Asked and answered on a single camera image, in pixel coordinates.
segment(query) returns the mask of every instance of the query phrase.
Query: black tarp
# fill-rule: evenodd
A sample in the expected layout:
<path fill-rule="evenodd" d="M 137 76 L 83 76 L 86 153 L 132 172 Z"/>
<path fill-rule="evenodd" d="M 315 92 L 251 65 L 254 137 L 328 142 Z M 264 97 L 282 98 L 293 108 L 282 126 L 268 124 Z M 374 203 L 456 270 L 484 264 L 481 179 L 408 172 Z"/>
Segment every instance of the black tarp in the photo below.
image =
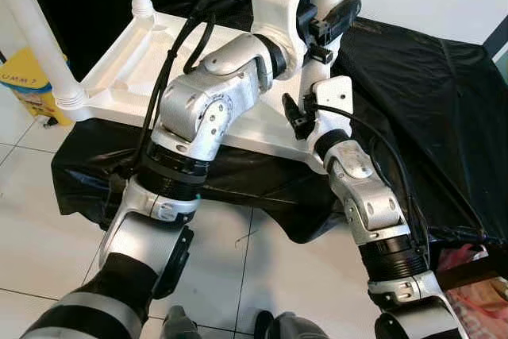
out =
<path fill-rule="evenodd" d="M 401 152 L 432 235 L 507 240 L 508 90 L 481 46 L 359 19 L 343 36 L 333 71 L 352 77 L 355 115 Z M 352 128 L 368 150 L 369 133 Z M 107 226 L 110 175 L 138 133 L 98 119 L 76 124 L 52 162 L 62 214 L 78 211 Z M 381 144 L 376 157 L 402 200 Z M 263 208 L 297 242 L 319 236 L 341 214 L 326 177 L 305 164 L 229 147 L 213 162 L 202 197 Z"/>

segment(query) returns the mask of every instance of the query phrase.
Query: white tile floor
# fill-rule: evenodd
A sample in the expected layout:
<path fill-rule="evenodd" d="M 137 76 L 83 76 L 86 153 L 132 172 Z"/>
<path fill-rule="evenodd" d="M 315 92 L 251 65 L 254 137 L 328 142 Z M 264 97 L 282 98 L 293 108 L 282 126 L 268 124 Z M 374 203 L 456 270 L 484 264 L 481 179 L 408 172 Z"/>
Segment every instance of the white tile floor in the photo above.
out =
<path fill-rule="evenodd" d="M 44 129 L 2 87 L 0 118 L 0 339 L 13 339 L 93 276 L 103 232 L 58 211 L 50 163 L 71 128 Z M 203 339 L 252 339 L 261 309 L 292 310 L 332 338 L 374 337 L 378 312 L 347 228 L 297 245 L 264 212 L 221 202 L 204 202 L 191 228 L 182 279 L 152 304 L 142 339 L 159 336 L 176 303 Z"/>

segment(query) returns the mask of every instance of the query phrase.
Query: white plastic stand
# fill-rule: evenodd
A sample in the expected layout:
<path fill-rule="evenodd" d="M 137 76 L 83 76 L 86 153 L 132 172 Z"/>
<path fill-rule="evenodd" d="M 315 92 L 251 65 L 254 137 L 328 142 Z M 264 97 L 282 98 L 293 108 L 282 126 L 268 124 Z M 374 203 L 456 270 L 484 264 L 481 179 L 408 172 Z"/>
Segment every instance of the white plastic stand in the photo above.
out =
<path fill-rule="evenodd" d="M 340 0 L 312 0 L 325 16 Z M 68 69 L 60 47 L 37 0 L 5 0 L 52 84 L 58 107 L 74 121 L 91 117 L 142 125 L 157 74 L 168 48 L 184 23 L 181 17 L 156 12 L 150 0 L 133 0 L 133 19 L 81 83 Z M 175 61 L 171 78 L 182 73 L 204 25 L 187 39 Z M 203 55 L 220 48 L 241 31 L 218 26 Z M 340 39 L 329 48 L 337 52 Z M 330 64 L 312 62 L 299 75 L 274 81 L 261 102 L 229 129 L 225 144 L 293 160 L 307 161 L 305 142 L 298 142 L 283 115 L 282 94 L 295 99 L 318 80 L 330 77 Z"/>

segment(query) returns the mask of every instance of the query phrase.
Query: white base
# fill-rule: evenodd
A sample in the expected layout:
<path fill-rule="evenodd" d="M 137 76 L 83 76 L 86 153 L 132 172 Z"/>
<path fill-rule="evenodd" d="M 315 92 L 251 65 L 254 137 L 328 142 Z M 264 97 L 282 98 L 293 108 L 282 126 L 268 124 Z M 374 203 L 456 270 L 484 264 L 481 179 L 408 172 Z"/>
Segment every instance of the white base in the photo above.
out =
<path fill-rule="evenodd" d="M 164 13 L 156 13 L 155 18 L 133 19 L 82 82 L 89 96 L 83 108 L 90 117 L 142 125 L 160 67 L 183 23 L 183 18 Z M 183 65 L 204 27 L 200 25 L 187 38 L 175 60 L 170 80 L 182 74 Z M 243 32 L 216 26 L 202 56 L 240 33 Z M 299 87 L 300 74 L 286 81 L 274 81 L 272 89 L 261 96 L 258 104 L 235 121 L 224 143 L 307 162 L 315 171 L 322 172 L 321 165 L 308 153 L 306 143 L 295 140 L 283 114 L 282 94 L 289 93 L 297 100 Z M 348 126 L 337 128 L 348 129 Z"/>

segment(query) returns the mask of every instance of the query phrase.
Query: black plastic sheet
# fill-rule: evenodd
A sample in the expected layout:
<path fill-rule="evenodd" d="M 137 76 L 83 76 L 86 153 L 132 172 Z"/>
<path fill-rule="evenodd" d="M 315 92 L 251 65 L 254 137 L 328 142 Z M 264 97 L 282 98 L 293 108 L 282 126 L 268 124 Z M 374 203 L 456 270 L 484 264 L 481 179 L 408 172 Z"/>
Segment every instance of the black plastic sheet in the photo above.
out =
<path fill-rule="evenodd" d="M 353 79 L 355 115 L 402 154 L 432 235 L 507 240 L 508 90 L 481 46 L 360 19 L 343 36 L 334 72 Z M 368 151 L 369 132 L 352 128 Z M 111 175 L 132 155 L 138 133 L 98 119 L 76 124 L 52 162 L 62 214 L 108 226 L 121 190 Z M 375 154 L 402 202 L 382 144 Z M 262 208 L 296 242 L 324 233 L 342 212 L 327 178 L 305 164 L 225 146 L 202 197 Z"/>

